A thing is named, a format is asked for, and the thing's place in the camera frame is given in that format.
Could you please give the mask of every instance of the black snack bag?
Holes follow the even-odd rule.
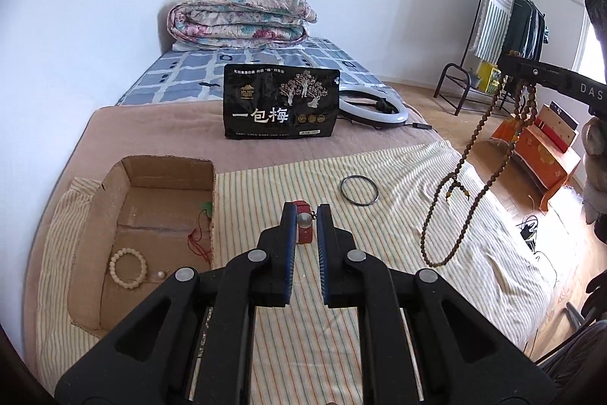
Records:
[[[339,113],[339,70],[226,64],[223,126],[233,139],[331,136]]]

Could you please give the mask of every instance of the black glove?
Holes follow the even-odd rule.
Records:
[[[582,316],[588,316],[593,307],[596,309],[594,316],[597,318],[607,312],[607,270],[590,280],[586,293],[590,295],[582,307]]]

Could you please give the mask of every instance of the window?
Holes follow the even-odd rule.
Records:
[[[584,13],[582,36],[577,48],[573,70],[595,81],[605,83],[605,62],[603,61],[601,44],[597,40],[593,24],[591,24],[587,13]]]

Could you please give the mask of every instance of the red cord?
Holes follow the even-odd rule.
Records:
[[[196,220],[196,223],[198,224],[198,232],[200,233],[200,236],[198,239],[194,239],[194,235],[196,233],[196,229],[194,229],[188,236],[187,236],[187,247],[190,248],[190,250],[196,255],[196,256],[202,256],[204,258],[204,260],[209,264],[209,266],[211,265],[211,260],[209,258],[209,254],[211,253],[211,249],[209,249],[208,251],[204,250],[203,247],[198,244],[201,240],[202,240],[202,227],[200,226],[200,215],[202,215],[202,213],[206,213],[206,209],[202,210],[200,213],[198,213],[198,218]]]

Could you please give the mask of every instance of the silver screw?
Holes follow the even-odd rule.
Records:
[[[302,229],[308,229],[312,226],[312,215],[309,213],[300,213],[297,215],[297,225]]]
[[[361,251],[360,249],[352,249],[351,251],[348,251],[347,255],[348,259],[350,261],[354,261],[354,263],[360,263],[366,259],[365,252]]]
[[[420,280],[426,284],[433,284],[438,280],[438,273],[433,269],[424,268],[420,271]]]
[[[253,261],[254,263],[259,263],[260,261],[263,261],[264,259],[266,259],[266,256],[266,252],[262,251],[261,249],[253,249],[249,252],[249,254],[247,254],[247,258],[249,259],[249,261]]]
[[[179,268],[175,271],[175,278],[180,282],[189,282],[193,278],[192,268]]]

